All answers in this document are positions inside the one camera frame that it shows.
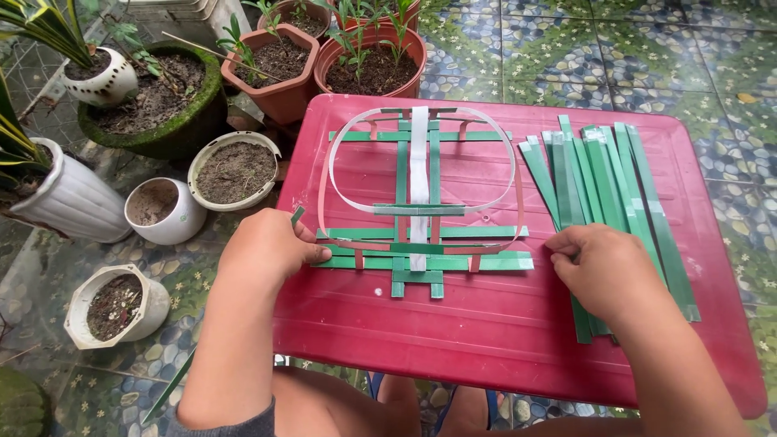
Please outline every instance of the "white pot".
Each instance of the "white pot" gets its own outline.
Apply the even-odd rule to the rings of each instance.
[[[115,337],[101,341],[89,331],[86,314],[89,305],[103,285],[122,274],[134,274],[141,281],[143,300],[135,318]],[[135,341],[147,337],[157,330],[170,310],[170,295],[165,286],[146,278],[133,264],[125,264],[99,269],[73,293],[70,299],[68,315],[64,319],[64,328],[79,349],[109,348],[120,341]]]
[[[154,217],[170,201],[175,208],[156,223],[143,225],[144,218]],[[132,190],[124,206],[124,216],[135,232],[152,243],[170,245],[183,243],[202,228],[207,209],[198,204],[189,187],[168,177],[146,180]]]
[[[48,138],[30,138],[53,156],[51,171],[35,194],[11,207],[11,212],[42,222],[70,237],[115,243],[130,235],[124,199],[93,171],[65,156]]]
[[[264,184],[264,187],[262,187],[262,189],[256,192],[254,195],[249,196],[241,201],[231,204],[216,204],[209,202],[205,200],[202,195],[200,195],[200,190],[197,188],[197,176],[200,175],[202,166],[205,164],[208,158],[211,157],[211,155],[216,153],[216,151],[222,147],[235,142],[247,142],[259,147],[268,148],[273,153],[273,157],[275,158],[275,174],[273,175],[273,179],[270,182]],[[262,134],[257,134],[256,132],[250,131],[239,131],[222,135],[200,150],[200,152],[197,153],[197,156],[194,157],[194,161],[192,161],[191,166],[189,166],[189,175],[187,176],[187,179],[189,181],[191,194],[194,196],[194,200],[196,200],[198,204],[203,205],[205,208],[208,208],[212,211],[237,211],[239,209],[252,207],[267,197],[267,195],[270,193],[270,190],[272,190],[275,186],[275,179],[278,177],[278,158],[280,158],[280,150],[278,150],[278,147],[275,145],[275,143],[273,143],[268,137]]]
[[[138,94],[138,77],[132,64],[112,48],[98,47],[110,54],[110,64],[102,73],[86,80],[71,80],[62,75],[71,96],[94,107],[115,107]]]

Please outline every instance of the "oval strap hoop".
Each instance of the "oval strap hoop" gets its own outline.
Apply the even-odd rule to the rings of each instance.
[[[515,150],[513,148],[513,145],[510,143],[510,139],[507,137],[507,134],[504,133],[502,128],[499,127],[499,125],[494,121],[491,117],[488,115],[485,115],[483,112],[474,110],[472,108],[456,108],[457,111],[461,111],[467,114],[472,114],[476,117],[479,117],[481,120],[488,123],[494,131],[499,135],[500,139],[505,145],[505,149],[507,150],[507,157],[510,159],[510,179],[507,181],[507,186],[505,187],[504,192],[496,199],[482,204],[482,205],[476,205],[476,206],[467,206],[464,207],[464,213],[468,212],[477,212],[481,211],[485,208],[490,208],[494,206],[497,202],[502,200],[504,196],[506,196],[510,192],[510,187],[512,186],[513,182],[515,182],[515,201],[517,205],[517,226],[515,228],[515,236],[513,236],[513,239],[507,243],[504,244],[466,244],[466,245],[456,245],[456,244],[441,244],[443,246],[443,253],[444,254],[486,254],[486,253],[499,253],[502,250],[507,249],[519,236],[521,233],[521,227],[523,226],[524,222],[524,202],[523,202],[523,185],[521,181],[521,172],[516,171],[516,160],[515,160]],[[334,163],[335,163],[335,154],[337,153],[337,149],[340,147],[340,143],[342,142],[343,138],[345,138],[345,134],[356,124],[361,121],[365,121],[366,117],[369,117],[373,114],[381,113],[382,108],[373,109],[373,110],[367,110],[361,114],[358,114],[356,117],[352,118],[350,121],[345,123],[344,126],[342,126],[340,129],[337,130],[336,135],[334,136],[333,140],[329,143],[329,147],[326,150],[326,156],[324,158],[324,165],[321,170],[321,179],[319,181],[319,198],[318,198],[318,217],[319,217],[319,228],[321,229],[321,232],[324,234],[324,237],[328,239],[327,243],[334,244],[339,247],[346,247],[350,249],[355,250],[382,250],[382,251],[389,251],[391,250],[391,245],[395,244],[391,241],[374,241],[374,240],[368,240],[368,239],[347,239],[347,238],[337,238],[333,239],[329,237],[329,235],[326,233],[326,225],[324,223],[324,197],[326,192],[326,181],[327,179],[331,179],[332,186],[335,189],[335,192],[346,202],[348,205],[364,212],[370,212],[375,213],[375,207],[372,205],[363,205],[360,203],[357,203],[355,201],[350,200],[349,198],[346,198],[343,196],[342,193],[340,193],[340,190],[337,187],[337,184],[335,182],[334,178]],[[462,126],[461,130],[459,132],[459,138],[465,137],[465,129],[470,124],[470,120],[462,120]]]

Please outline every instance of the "snake plant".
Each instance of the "snake plant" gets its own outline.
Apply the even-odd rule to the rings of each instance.
[[[0,68],[0,212],[3,204],[16,203],[33,194],[50,170],[48,156],[27,138],[16,120]]]
[[[0,40],[20,35],[32,38],[62,53],[82,68],[92,66],[92,57],[75,16],[75,0],[68,0],[70,23],[56,3],[49,0],[0,0],[0,22],[19,27],[0,31]]]

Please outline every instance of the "flip-flop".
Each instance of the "flip-flop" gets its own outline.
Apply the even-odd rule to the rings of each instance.
[[[440,411],[440,416],[437,417],[437,423],[434,424],[434,434],[440,432],[440,428],[442,428],[442,422],[445,420],[445,416],[448,415],[448,409],[451,407],[451,404],[453,404],[453,396],[456,394],[456,389],[458,386],[453,387],[453,390],[451,391],[451,399],[448,400],[448,403],[445,404],[445,408]],[[499,404],[497,402],[497,392],[494,390],[486,390],[486,402],[488,403],[488,426],[486,427],[487,431],[491,430],[491,427],[493,426],[493,423],[497,420],[499,417]]]
[[[378,389],[381,388],[381,381],[383,380],[383,373],[375,373],[373,378],[370,378],[370,373],[367,372],[367,387],[370,389],[370,397],[378,400]]]

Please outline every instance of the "terracotta pot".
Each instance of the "terracotta pot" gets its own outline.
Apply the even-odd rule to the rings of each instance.
[[[337,5],[335,5],[335,0],[326,0],[326,2],[332,6],[337,7]],[[416,14],[416,12],[418,12],[418,8],[420,4],[421,4],[421,0],[416,0],[415,2],[410,4],[410,7],[407,9],[407,12],[405,13],[405,16],[412,17],[411,19],[406,19],[406,21],[408,22],[407,29],[412,30],[413,32],[418,31],[418,14]],[[394,17],[399,19],[399,12],[395,13]],[[340,17],[340,15],[335,13],[335,19],[337,20],[337,26],[340,26],[340,29],[350,29],[351,27],[354,27],[357,24],[364,24],[367,22],[366,19],[356,20],[354,17],[349,16],[345,20],[345,27],[343,27],[343,19]],[[388,26],[393,28],[391,24],[391,20],[389,18],[386,18],[386,17],[379,18],[378,22],[381,24],[381,27]]]
[[[381,26],[378,30],[377,38],[375,32],[365,32],[361,46],[368,47],[380,40],[389,40],[396,43],[399,38],[396,36],[393,27]],[[421,85],[421,73],[423,73],[424,65],[427,63],[427,49],[418,33],[415,33],[412,30],[408,30],[407,33],[405,33],[405,39],[402,41],[402,46],[407,47],[405,53],[416,63],[418,72],[416,72],[416,75],[405,85],[388,94],[384,94],[383,96],[408,97],[410,99],[415,99],[418,97],[418,91]],[[319,88],[324,93],[334,94],[326,88],[326,73],[329,71],[329,67],[337,62],[337,59],[341,54],[343,54],[343,47],[335,40],[329,40],[321,47],[319,57],[315,60],[315,67],[313,68],[315,83],[318,84]]]
[[[289,124],[301,120],[305,116],[308,102],[319,93],[313,81],[312,73],[314,61],[319,55],[321,46],[319,46],[319,42],[314,37],[302,32],[291,24],[279,24],[277,31],[282,37],[291,38],[299,47],[310,50],[308,61],[305,62],[305,68],[302,70],[301,75],[275,85],[257,89],[248,86],[248,84],[235,75],[235,66],[237,64],[234,62],[224,61],[224,64],[221,65],[221,74],[232,85],[237,86],[245,94],[248,94],[251,100],[267,116],[279,124]],[[266,30],[256,30],[242,35],[240,40],[246,43],[251,50],[255,50],[264,44],[276,41],[277,38],[270,35]],[[232,52],[227,56],[231,59],[239,59],[238,55]]]
[[[287,17],[291,16],[291,12],[294,11],[294,8],[297,4],[297,0],[283,0],[282,2],[278,2],[275,4],[274,8],[276,13],[280,12],[281,16],[286,19]],[[311,18],[320,19],[324,22],[324,28],[321,29],[321,32],[319,32],[316,35],[311,35],[311,37],[314,37],[319,41],[319,44],[324,44],[326,40],[329,39],[328,36],[326,36],[324,33],[326,33],[327,30],[329,30],[329,23],[332,22],[332,15],[329,13],[329,10],[323,6],[314,5],[311,2],[305,1],[305,14]],[[264,29],[264,27],[267,25],[267,17],[262,15],[259,17],[259,23],[256,25],[256,28]]]

